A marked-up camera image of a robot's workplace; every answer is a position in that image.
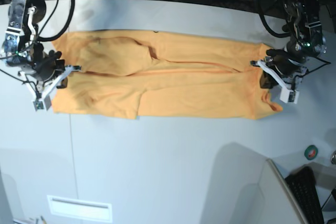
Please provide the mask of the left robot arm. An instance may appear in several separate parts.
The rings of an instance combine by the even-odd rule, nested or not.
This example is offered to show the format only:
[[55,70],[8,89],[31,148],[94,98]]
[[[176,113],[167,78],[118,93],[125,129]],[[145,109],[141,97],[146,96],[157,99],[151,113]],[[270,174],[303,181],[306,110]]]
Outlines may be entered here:
[[319,58],[325,46],[322,25],[319,18],[318,0],[280,0],[286,24],[284,32],[273,31],[266,22],[259,0],[255,0],[259,17],[265,29],[274,37],[289,38],[284,49],[268,49],[263,60],[266,67],[275,74],[263,72],[260,86],[271,89],[280,84],[276,78],[293,91],[298,82],[310,73],[304,66],[309,57]]

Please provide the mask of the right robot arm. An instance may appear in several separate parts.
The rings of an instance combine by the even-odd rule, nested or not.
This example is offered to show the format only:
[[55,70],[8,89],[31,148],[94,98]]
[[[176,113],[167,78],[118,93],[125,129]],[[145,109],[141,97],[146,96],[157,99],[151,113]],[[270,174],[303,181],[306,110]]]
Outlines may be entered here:
[[56,35],[42,37],[43,27],[39,22],[45,17],[45,0],[11,0],[8,10],[8,25],[2,45],[1,60],[9,67],[19,67],[38,82],[56,78],[65,69],[60,52],[44,52],[43,42],[58,39],[67,30],[75,9],[75,0],[70,0],[69,15],[64,27]]

